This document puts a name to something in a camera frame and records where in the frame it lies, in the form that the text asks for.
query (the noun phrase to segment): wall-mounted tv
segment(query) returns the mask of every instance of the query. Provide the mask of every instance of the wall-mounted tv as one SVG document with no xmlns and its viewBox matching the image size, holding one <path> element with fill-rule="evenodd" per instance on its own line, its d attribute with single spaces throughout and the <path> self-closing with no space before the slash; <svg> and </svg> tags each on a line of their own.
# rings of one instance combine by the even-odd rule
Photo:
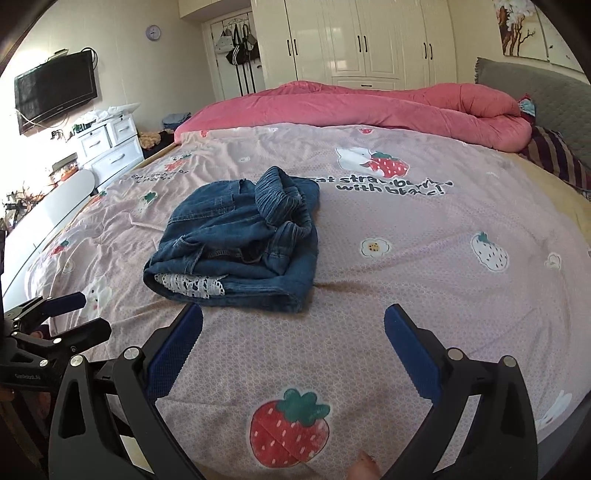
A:
<svg viewBox="0 0 591 480">
<path fill-rule="evenodd" d="M 14 79 L 21 134 L 98 96 L 92 53 L 84 50 L 50 60 Z"/>
</svg>

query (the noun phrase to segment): pink comforter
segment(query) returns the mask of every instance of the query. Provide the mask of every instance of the pink comforter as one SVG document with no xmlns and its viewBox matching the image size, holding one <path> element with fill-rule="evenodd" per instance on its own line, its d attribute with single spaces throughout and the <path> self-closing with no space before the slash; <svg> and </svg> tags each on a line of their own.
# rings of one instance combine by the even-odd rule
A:
<svg viewBox="0 0 591 480">
<path fill-rule="evenodd" d="M 186 132 L 280 123 L 406 128 L 505 152 L 519 152 L 531 139 L 519 104 L 484 85 L 441 83 L 384 92 L 304 81 L 209 105 L 174 137 L 180 144 Z"/>
</svg>

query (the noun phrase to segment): drawer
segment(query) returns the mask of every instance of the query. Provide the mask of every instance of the drawer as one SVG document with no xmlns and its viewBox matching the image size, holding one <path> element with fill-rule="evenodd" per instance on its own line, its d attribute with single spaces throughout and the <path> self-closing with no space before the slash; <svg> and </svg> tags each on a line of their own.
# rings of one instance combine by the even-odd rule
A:
<svg viewBox="0 0 591 480">
<path fill-rule="evenodd" d="M 113 122 L 112 124 L 109 124 L 109 126 L 112 128 L 111 143 L 113 146 L 119 145 L 137 134 L 137 130 L 135 129 L 135 124 L 131 116 L 128 116 L 123 120 Z"/>
<path fill-rule="evenodd" d="M 88 168 L 95 174 L 96 185 L 100 186 L 125 167 L 143 158 L 139 140 L 133 137 L 114 148 L 112 153 L 91 163 Z"/>
<path fill-rule="evenodd" d="M 92 160 L 111 148 L 105 127 L 97 128 L 80 137 L 80 144 L 87 160 Z"/>
<path fill-rule="evenodd" d="M 340 87 L 358 88 L 363 90 L 401 90 L 402 81 L 395 79 L 373 78 L 333 78 L 333 84 Z"/>
</svg>

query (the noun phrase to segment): black metal clamp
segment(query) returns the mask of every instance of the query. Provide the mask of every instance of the black metal clamp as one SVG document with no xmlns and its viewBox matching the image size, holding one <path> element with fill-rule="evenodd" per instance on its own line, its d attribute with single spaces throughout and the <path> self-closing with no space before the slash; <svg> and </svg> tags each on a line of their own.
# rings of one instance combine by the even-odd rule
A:
<svg viewBox="0 0 591 480">
<path fill-rule="evenodd" d="M 170 392 L 203 328 L 196 304 L 186 306 L 143 347 L 116 359 L 89 362 L 80 353 L 110 337 L 102 319 L 41 340 L 30 333 L 47 316 L 84 306 L 84 295 L 35 299 L 5 315 L 0 385 L 59 391 L 49 441 L 50 480 L 205 480 L 155 407 Z M 385 333 L 419 395 L 433 406 L 383 480 L 535 480 L 534 419 L 517 361 L 470 360 L 417 328 L 399 305 L 386 310 Z M 154 474 L 132 464 L 107 395 L 118 395 L 131 431 Z M 468 397 L 480 395 L 470 432 L 451 466 L 434 473 Z"/>
</svg>

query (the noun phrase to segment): stuffed toy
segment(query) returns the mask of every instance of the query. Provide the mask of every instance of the stuffed toy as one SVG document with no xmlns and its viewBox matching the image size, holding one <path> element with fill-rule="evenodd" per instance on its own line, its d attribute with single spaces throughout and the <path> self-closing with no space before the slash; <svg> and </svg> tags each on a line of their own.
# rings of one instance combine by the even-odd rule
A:
<svg viewBox="0 0 591 480">
<path fill-rule="evenodd" d="M 160 134 L 158 132 L 141 132 L 139 134 L 139 144 L 144 150 L 154 148 L 160 143 Z"/>
</svg>

